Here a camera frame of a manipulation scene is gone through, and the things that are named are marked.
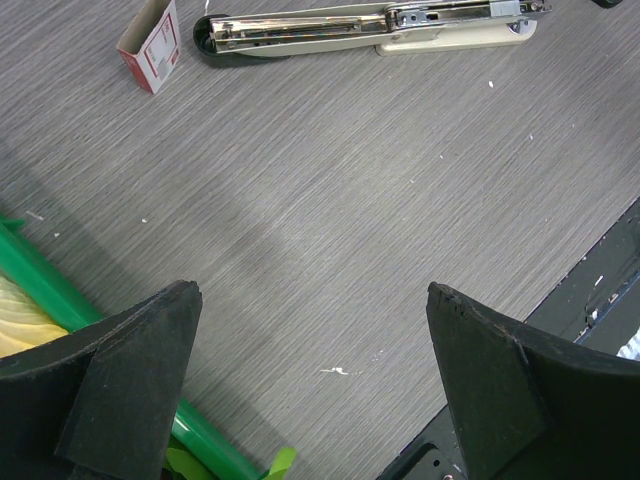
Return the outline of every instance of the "silver metal part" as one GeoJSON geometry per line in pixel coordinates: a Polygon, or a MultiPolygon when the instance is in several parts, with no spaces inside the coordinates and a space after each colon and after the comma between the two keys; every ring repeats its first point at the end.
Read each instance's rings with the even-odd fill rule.
{"type": "Polygon", "coordinates": [[[547,0],[421,0],[216,18],[210,25],[218,54],[283,56],[369,45],[384,55],[420,51],[421,42],[436,41],[441,48],[474,43],[468,35],[443,39],[452,35],[452,27],[482,34],[477,40],[481,46],[514,43],[535,30],[535,18],[550,9],[547,0]],[[473,30],[478,27],[485,30],[473,30]],[[502,38],[502,30],[496,30],[492,40],[489,27],[519,38],[502,38]]]}

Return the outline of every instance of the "small cardboard box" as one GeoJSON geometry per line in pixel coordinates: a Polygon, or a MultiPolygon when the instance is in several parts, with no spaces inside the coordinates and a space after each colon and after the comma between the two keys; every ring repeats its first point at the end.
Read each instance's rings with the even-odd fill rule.
{"type": "Polygon", "coordinates": [[[155,94],[182,48],[175,0],[147,0],[116,48],[138,84],[155,94]]]}

